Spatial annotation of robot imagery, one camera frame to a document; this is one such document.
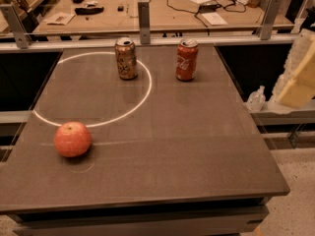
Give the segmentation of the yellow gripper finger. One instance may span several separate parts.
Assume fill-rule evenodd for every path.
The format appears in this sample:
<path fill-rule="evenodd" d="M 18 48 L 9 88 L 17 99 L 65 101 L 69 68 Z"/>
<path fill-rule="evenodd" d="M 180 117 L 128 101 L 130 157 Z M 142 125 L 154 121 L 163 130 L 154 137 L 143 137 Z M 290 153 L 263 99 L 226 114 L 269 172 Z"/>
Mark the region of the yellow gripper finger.
<path fill-rule="evenodd" d="M 315 96 L 315 42 L 312 42 L 305 56 L 291 74 L 278 95 L 278 103 L 300 108 Z"/>
<path fill-rule="evenodd" d="M 284 72 L 279 76 L 274 85 L 272 102 L 278 102 L 278 95 L 282 91 L 286 82 L 290 79 L 293 71 L 305 56 L 312 42 L 315 42 L 315 32 L 303 29 L 298 38 L 293 42 L 284 63 Z"/>

